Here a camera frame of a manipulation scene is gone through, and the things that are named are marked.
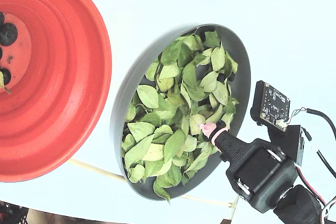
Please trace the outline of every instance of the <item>wooden stick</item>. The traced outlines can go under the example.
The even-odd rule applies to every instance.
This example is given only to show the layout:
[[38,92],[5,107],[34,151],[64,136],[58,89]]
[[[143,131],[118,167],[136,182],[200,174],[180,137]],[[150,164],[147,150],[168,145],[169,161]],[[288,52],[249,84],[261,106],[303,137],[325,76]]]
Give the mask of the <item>wooden stick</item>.
[[[119,181],[122,181],[122,182],[126,182],[125,178],[123,176],[119,175],[119,174],[108,172],[107,170],[100,169],[98,167],[89,165],[87,163],[76,160],[74,158],[70,158],[68,160],[68,163],[72,164],[72,165],[76,165],[76,166],[81,167],[81,168],[86,169],[86,170],[90,170],[92,172],[95,172],[95,173],[98,173],[98,174],[101,174],[101,175],[104,175],[104,176],[109,177],[109,178],[113,178],[113,179],[116,179],[116,180],[119,180]],[[203,203],[207,203],[207,204],[211,204],[211,205],[217,205],[217,206],[225,206],[225,207],[230,207],[230,208],[235,207],[235,204],[231,203],[231,202],[226,203],[226,202],[221,202],[221,201],[217,201],[217,200],[201,199],[201,198],[197,198],[197,197],[190,196],[190,195],[181,195],[180,198],[189,199],[189,200],[198,201],[198,202],[203,202]]]

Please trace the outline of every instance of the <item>white surface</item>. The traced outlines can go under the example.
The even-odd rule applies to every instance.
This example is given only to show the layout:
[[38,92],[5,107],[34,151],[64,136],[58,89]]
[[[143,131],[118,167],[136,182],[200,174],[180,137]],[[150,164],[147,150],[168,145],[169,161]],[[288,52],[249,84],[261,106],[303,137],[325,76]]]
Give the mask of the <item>white surface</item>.
[[[218,23],[233,30],[250,57],[253,87],[260,79],[290,96],[291,108],[308,106],[336,121],[334,0],[93,0],[106,22],[112,47],[112,84],[103,114],[75,158],[119,173],[109,139],[109,121],[118,87],[138,55],[158,36],[190,23]],[[336,167],[336,142],[320,118],[302,113],[302,124]],[[246,116],[239,136],[246,142],[267,139],[266,128]],[[309,148],[303,170],[326,200],[336,195],[333,177]],[[189,194],[232,201],[235,194],[221,166]],[[65,164],[48,175],[22,183],[0,183],[0,200],[82,218],[131,223],[220,223],[230,209],[175,199],[169,206],[136,195],[127,184]],[[234,223],[277,223],[242,204]]]

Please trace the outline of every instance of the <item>bowl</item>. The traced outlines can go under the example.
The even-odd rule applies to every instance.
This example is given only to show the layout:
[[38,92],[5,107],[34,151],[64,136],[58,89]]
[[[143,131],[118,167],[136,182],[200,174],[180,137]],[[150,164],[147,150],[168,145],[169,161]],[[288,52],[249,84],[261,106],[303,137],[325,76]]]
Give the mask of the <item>bowl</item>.
[[0,89],[0,181],[44,175],[85,142],[104,108],[111,48],[91,0],[0,0],[18,30],[1,46],[12,80]]
[[[147,199],[163,200],[153,191],[153,183],[155,178],[147,178],[144,184],[133,184],[127,178],[121,157],[121,142],[125,121],[124,119],[137,86],[140,83],[148,84],[148,81],[146,81],[144,78],[144,74],[154,59],[156,59],[163,49],[170,45],[175,38],[183,34],[190,33],[194,30],[196,30],[197,34],[216,30],[219,38],[222,40],[225,50],[227,50],[231,57],[238,63],[238,71],[235,75],[235,79],[230,83],[232,88],[232,96],[239,101],[239,105],[237,105],[237,112],[235,114],[234,120],[230,125],[231,133],[234,136],[237,136],[247,110],[251,86],[250,64],[246,49],[242,41],[233,31],[221,25],[198,25],[175,29],[155,41],[145,52],[141,54],[125,77],[113,105],[110,123],[110,137],[114,142],[115,156],[117,158],[120,171],[131,188],[139,195]],[[205,178],[208,177],[220,164],[222,160],[219,156],[220,153],[211,155],[205,167],[200,169],[185,186],[180,183],[175,187],[165,188],[165,190],[170,194],[171,198],[176,198],[192,190],[203,180],[205,180]]]

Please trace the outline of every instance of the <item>pink tip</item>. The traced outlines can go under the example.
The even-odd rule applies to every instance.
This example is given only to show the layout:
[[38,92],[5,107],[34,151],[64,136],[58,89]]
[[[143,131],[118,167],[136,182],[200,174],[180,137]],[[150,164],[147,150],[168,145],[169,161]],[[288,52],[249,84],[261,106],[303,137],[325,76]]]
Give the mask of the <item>pink tip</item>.
[[211,133],[217,127],[216,124],[214,123],[206,123],[206,124],[201,123],[199,126],[200,126],[199,128],[202,129],[203,134],[206,135],[207,137],[210,137]]

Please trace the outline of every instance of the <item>red wire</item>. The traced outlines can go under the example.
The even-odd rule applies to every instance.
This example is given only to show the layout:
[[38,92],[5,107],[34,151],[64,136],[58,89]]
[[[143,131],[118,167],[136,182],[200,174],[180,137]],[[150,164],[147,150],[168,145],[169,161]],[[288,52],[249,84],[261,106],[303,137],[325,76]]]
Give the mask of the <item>red wire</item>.
[[300,176],[301,176],[301,178],[302,178],[302,180],[304,180],[304,182],[307,184],[307,186],[309,187],[309,189],[312,191],[312,192],[314,192],[317,196],[319,196],[320,197],[320,199],[322,200],[322,203],[325,205],[325,201],[324,201],[324,199],[322,198],[322,196],[317,192],[317,191],[315,191],[315,189],[307,182],[307,180],[306,180],[306,178],[304,177],[304,175],[302,174],[302,171],[301,171],[301,169],[297,166],[296,167],[296,169],[297,169],[297,171],[300,173]]

